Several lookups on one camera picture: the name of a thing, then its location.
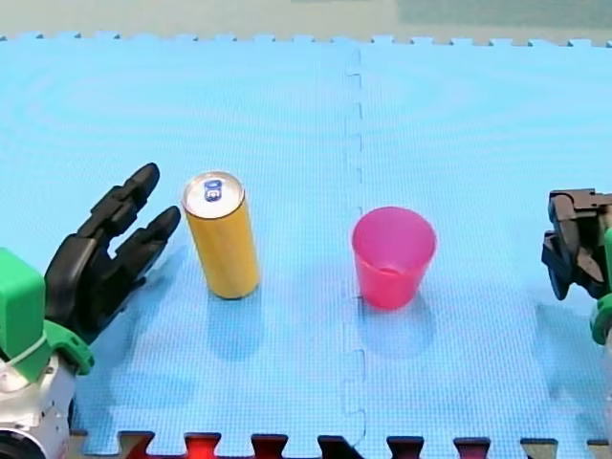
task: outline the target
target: mat seam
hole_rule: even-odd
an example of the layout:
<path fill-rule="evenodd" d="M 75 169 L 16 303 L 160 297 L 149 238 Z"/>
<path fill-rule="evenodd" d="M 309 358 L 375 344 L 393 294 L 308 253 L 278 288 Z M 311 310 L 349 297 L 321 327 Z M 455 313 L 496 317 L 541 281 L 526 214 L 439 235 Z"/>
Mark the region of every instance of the mat seam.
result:
<path fill-rule="evenodd" d="M 331 37 L 330 39 L 316 39 L 312 35 L 304 35 L 304 34 L 296 34 L 292 35 L 289 39 L 286 40 L 276 40 L 274 34 L 270 33 L 256 33 L 251 36 L 250 39 L 238 39 L 237 36 L 233 33 L 220 33 L 211 36 L 200 36 L 197 33 L 176 33 L 171 36 L 159 36 L 156 33 L 133 33 L 129 36 L 124 36 L 124 34 L 120 32 L 112 32 L 112 31 L 98 31 L 94 33 L 92 36 L 84 36 L 83 33 L 78 31 L 64 31 L 54 34 L 45 34 L 44 32 L 38 31 L 30 31 L 23 32 L 17 34 L 14 38 L 9 38 L 6 34 L 2 34 L 0 32 L 0 41 L 19 41 L 19 40 L 55 40 L 55 39 L 111 39 L 111 40 L 121 40 L 121 41 L 133 41 L 133 40 L 142 40 L 142 39 L 154 39 L 159 41 L 201 41 L 203 43 L 206 42 L 249 42 L 249 41 L 270 41 L 270 42 L 296 42 L 296 41 L 304 41 L 307 39 L 308 41 L 317 42 L 317 43 L 330 43 L 334 41 L 338 41 L 339 37 Z M 342 37 L 344 40 L 353 41 L 349 37 Z M 432 45 L 432 46 L 475 46 L 475 47 L 487 47 L 487 46 L 517 46 L 517 47 L 539 47 L 539 46 L 554 46 L 558 48 L 604 48 L 604 49 L 612 49 L 612 38 L 606 40 L 605 43 L 601 45 L 593 44 L 593 40 L 588 38 L 569 38 L 567 40 L 563 40 L 563 44 L 559 44 L 546 39 L 532 38 L 528 39 L 525 43 L 518 42 L 512 38 L 502 38 L 502 37 L 492 37 L 488 40 L 486 44 L 476 43 L 471 38 L 467 37 L 456 37 L 451 38 L 450 40 L 436 40 L 435 37 L 431 36 L 411 36 L 406 40 L 397 40 L 394 35 L 372 35 L 369 40 L 371 43 L 393 43 L 398 45 Z"/>
<path fill-rule="evenodd" d="M 362 91 L 361 91 L 361 48 L 358 43 L 351 44 L 352 58 L 346 67 L 348 87 L 348 107 L 344 118 L 344 168 L 346 184 L 347 228 L 355 226 L 362 215 Z M 358 297 L 352 283 L 347 283 L 346 311 L 343 322 L 343 351 L 348 362 L 343 384 L 344 413 L 352 420 L 359 420 L 359 436 L 351 446 L 355 447 L 365 436 L 367 417 L 363 405 L 363 385 L 365 378 L 365 354 L 360 346 L 357 333 Z"/>

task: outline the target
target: interlocking foam tile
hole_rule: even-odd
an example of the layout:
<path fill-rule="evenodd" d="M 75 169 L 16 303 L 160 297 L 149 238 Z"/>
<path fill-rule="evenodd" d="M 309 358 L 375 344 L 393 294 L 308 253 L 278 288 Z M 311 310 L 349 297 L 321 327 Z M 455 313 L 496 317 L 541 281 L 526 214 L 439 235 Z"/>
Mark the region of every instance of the interlocking foam tile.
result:
<path fill-rule="evenodd" d="M 540 263 L 556 188 L 610 191 L 612 54 L 585 46 L 361 46 L 354 207 L 415 209 L 439 247 L 419 296 L 376 314 L 355 300 L 368 459 L 387 436 L 422 436 L 424 458 L 456 457 L 456 437 L 488 437 L 489 457 L 554 438 L 558 458 L 603 438 L 594 300 L 553 296 Z"/>
<path fill-rule="evenodd" d="M 98 363 L 76 394 L 85 452 L 117 452 L 120 431 L 155 432 L 151 454 L 182 453 L 189 432 L 221 433 L 217 452 L 231 456 L 251 455 L 258 433 L 288 435 L 290 457 L 318 456 L 321 434 L 356 443 L 363 418 L 346 401 L 360 362 L 342 333 L 356 48 L 36 37 L 0 46 L 2 245 L 42 272 L 141 165 L 156 162 L 162 178 L 140 226 L 177 205 L 193 175 L 223 169 L 248 191 L 263 278 L 243 301 L 209 295 L 184 220 L 94 345 Z"/>

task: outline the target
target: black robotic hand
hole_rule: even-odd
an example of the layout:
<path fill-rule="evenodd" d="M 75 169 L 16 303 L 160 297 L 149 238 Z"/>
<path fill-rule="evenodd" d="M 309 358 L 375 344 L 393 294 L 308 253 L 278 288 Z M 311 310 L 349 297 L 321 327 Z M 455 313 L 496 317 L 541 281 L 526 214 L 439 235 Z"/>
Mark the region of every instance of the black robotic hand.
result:
<path fill-rule="evenodd" d="M 167 208 L 137 229 L 116 250 L 109 245 L 127 231 L 160 180 L 159 168 L 143 166 L 122 186 L 113 186 L 91 209 L 91 217 L 59 246 L 47 272 L 46 319 L 91 343 L 121 310 L 179 225 L 181 212 Z"/>

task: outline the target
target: pull tab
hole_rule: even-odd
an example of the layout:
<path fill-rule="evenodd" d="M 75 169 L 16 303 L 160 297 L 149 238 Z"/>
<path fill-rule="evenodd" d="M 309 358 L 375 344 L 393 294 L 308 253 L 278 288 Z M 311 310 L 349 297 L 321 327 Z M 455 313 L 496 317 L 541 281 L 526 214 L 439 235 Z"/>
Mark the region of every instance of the pull tab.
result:
<path fill-rule="evenodd" d="M 221 199 L 221 185 L 219 179 L 206 180 L 204 182 L 204 199 L 209 203 L 217 202 Z"/>

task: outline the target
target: green robot part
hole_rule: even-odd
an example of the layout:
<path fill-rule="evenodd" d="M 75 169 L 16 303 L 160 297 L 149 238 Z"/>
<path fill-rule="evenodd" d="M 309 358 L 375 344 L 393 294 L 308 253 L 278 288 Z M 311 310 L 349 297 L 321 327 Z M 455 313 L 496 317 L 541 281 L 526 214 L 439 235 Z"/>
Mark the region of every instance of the green robot part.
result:
<path fill-rule="evenodd" d="M 2 360 L 15 360 L 14 369 L 29 383 L 35 383 L 54 352 L 74 365 L 80 375 L 88 374 L 94 364 L 85 341 L 45 320 L 44 277 L 10 251 L 0 249 Z"/>
<path fill-rule="evenodd" d="M 603 236 L 605 264 L 608 273 L 608 286 L 612 286 L 612 229 Z M 604 295 L 597 302 L 597 308 L 591 320 L 591 333 L 596 343 L 604 345 L 608 332 L 612 328 L 612 294 Z"/>

